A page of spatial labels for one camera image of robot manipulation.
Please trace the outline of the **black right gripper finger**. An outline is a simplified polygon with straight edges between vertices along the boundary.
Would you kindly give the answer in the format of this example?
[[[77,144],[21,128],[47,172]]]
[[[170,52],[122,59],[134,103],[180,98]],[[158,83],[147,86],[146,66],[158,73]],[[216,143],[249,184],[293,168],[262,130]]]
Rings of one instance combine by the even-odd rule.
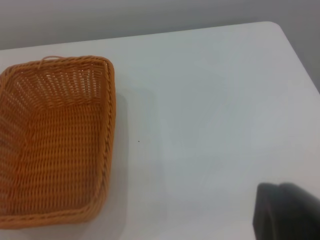
[[[320,199],[293,183],[260,183],[252,226],[257,240],[318,240]]]

